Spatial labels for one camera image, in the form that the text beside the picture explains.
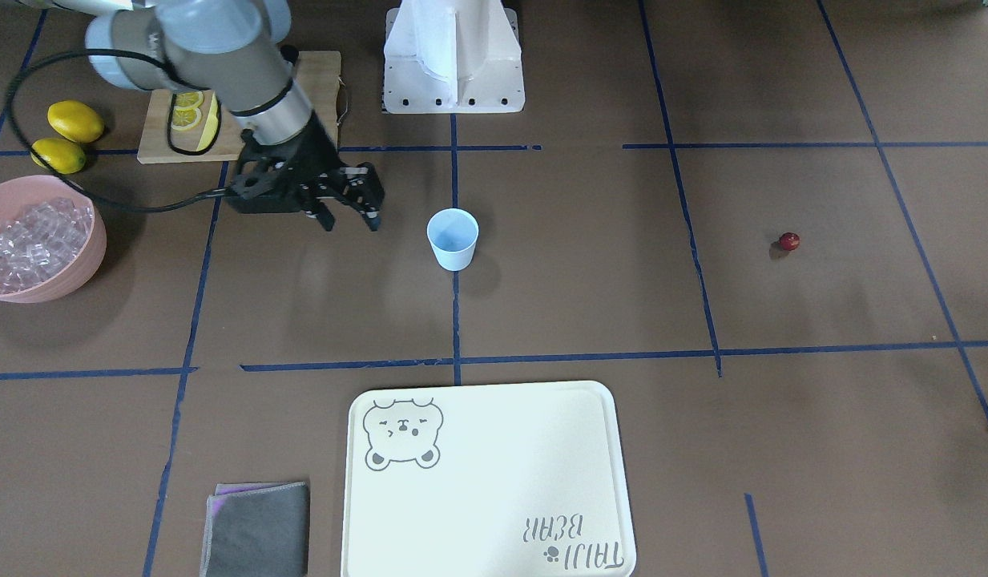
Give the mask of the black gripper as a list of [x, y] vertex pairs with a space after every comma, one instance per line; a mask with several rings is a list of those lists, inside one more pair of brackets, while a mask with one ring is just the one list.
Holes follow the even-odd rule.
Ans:
[[386, 191], [375, 165], [346, 167], [320, 120], [309, 120], [283, 143], [266, 145], [257, 136], [255, 129], [241, 129], [237, 174], [225, 189], [230, 208], [239, 213], [304, 212], [330, 232], [336, 220], [326, 198], [354, 209], [370, 231], [380, 229]]

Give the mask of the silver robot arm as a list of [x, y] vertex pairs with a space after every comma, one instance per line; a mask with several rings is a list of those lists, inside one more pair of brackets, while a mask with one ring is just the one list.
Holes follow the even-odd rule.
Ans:
[[240, 125], [242, 148], [219, 197], [240, 213], [306, 213], [335, 226], [333, 200], [379, 229], [385, 197], [375, 167], [351, 167], [296, 81], [278, 42], [291, 26], [284, 1], [158, 1], [95, 16], [84, 47], [114, 87], [208, 89]]

